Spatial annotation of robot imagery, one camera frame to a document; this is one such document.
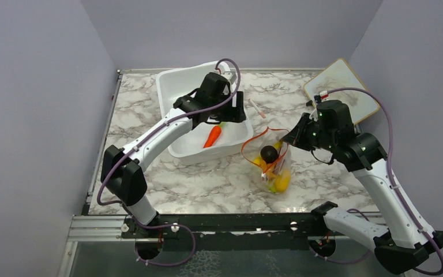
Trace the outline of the small yellow banana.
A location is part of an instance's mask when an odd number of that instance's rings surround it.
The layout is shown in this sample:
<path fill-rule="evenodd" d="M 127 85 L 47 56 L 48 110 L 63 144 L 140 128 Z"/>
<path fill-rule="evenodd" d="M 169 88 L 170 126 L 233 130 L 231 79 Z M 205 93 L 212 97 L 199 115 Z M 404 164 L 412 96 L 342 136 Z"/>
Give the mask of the small yellow banana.
<path fill-rule="evenodd" d="M 278 141 L 278 142 L 274 143 L 274 145 L 273 145 L 273 147 L 276 150 L 279 150 L 281 148 L 281 146 L 282 146 L 282 141 Z"/>

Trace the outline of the orange carrot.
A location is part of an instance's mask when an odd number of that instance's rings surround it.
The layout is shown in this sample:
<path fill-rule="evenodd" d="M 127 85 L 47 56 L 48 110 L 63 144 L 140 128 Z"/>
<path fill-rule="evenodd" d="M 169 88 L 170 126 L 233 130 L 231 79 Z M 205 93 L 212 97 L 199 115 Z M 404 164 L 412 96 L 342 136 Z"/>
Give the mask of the orange carrot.
<path fill-rule="evenodd" d="M 225 124 L 225 122 L 221 122 L 211 129 L 203 148 L 209 148 L 213 146 L 215 142 L 217 142 L 218 138 L 221 136 Z"/>

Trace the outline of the clear zip bag orange zipper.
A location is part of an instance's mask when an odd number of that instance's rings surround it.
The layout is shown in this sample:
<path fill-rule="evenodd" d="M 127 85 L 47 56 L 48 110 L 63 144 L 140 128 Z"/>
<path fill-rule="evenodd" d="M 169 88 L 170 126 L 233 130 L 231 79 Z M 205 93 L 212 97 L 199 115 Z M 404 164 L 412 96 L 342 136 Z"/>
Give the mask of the clear zip bag orange zipper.
<path fill-rule="evenodd" d="M 284 193 L 291 182 L 291 150 L 283 137 L 287 129 L 267 127 L 242 144 L 253 181 L 272 193 Z"/>

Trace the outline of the dark brown round fruit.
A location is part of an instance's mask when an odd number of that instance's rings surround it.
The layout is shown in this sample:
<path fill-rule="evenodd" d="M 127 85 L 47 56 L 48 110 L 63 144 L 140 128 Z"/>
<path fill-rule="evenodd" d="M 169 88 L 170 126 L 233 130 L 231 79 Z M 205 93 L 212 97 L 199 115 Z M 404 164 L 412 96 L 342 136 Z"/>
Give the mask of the dark brown round fruit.
<path fill-rule="evenodd" d="M 267 145 L 261 148 L 260 156 L 267 164 L 272 164 L 279 158 L 279 152 L 272 145 Z"/>

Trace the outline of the large yellow banana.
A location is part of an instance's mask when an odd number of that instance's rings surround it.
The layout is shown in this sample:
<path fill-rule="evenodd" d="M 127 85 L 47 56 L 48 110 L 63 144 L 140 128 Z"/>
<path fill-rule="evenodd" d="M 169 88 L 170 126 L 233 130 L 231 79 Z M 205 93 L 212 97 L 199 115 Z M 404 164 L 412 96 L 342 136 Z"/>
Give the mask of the large yellow banana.
<path fill-rule="evenodd" d="M 254 160 L 253 163 L 258 166 L 263 172 L 265 172 L 267 170 L 267 163 L 262 159 L 261 156 L 257 156 Z"/>

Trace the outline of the yellow bell pepper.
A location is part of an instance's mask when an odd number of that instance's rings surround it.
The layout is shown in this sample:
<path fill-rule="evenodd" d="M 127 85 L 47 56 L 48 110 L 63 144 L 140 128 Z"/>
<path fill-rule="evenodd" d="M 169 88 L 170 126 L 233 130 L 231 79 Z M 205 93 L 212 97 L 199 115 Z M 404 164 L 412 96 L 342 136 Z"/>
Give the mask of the yellow bell pepper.
<path fill-rule="evenodd" d="M 291 171 L 288 169 L 284 169 L 279 174 L 271 175 L 268 189 L 273 193 L 283 193 L 287 190 L 290 182 Z"/>

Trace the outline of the small orange food piece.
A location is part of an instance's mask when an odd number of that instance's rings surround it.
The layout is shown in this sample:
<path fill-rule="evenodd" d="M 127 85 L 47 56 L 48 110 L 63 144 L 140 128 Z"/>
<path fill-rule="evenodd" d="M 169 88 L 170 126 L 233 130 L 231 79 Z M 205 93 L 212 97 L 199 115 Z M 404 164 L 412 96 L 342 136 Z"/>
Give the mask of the small orange food piece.
<path fill-rule="evenodd" d="M 275 179 L 277 174 L 274 174 L 272 170 L 268 170 L 265 172 L 267 179 Z"/>

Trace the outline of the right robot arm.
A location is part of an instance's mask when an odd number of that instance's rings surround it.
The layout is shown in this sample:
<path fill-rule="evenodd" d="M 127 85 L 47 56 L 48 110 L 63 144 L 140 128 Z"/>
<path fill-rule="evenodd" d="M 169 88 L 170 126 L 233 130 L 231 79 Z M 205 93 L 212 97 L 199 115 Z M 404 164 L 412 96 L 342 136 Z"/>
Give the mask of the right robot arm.
<path fill-rule="evenodd" d="M 321 102 L 317 118 L 304 113 L 283 141 L 295 148 L 327 150 L 363 185 L 385 220 L 377 225 L 326 202 L 312 210 L 311 230 L 344 234 L 372 251 L 390 273 L 417 269 L 443 248 L 443 231 L 420 215 L 390 167 L 390 153 L 375 136 L 358 133 L 348 106 L 339 100 Z"/>

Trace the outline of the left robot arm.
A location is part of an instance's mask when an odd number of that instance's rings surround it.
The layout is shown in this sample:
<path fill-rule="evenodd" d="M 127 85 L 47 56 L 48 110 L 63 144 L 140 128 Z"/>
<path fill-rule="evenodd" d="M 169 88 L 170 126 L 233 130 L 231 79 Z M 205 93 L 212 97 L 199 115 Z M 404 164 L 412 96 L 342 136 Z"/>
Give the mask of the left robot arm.
<path fill-rule="evenodd" d="M 168 146 L 202 123 L 241 123 L 246 120 L 243 92 L 232 88 L 218 73 L 208 73 L 201 85 L 179 97 L 154 127 L 135 141 L 118 148 L 109 146 L 103 155 L 99 194 L 107 188 L 116 203 L 136 218 L 136 229 L 151 237 L 158 230 L 157 210 L 149 202 L 145 170 Z"/>

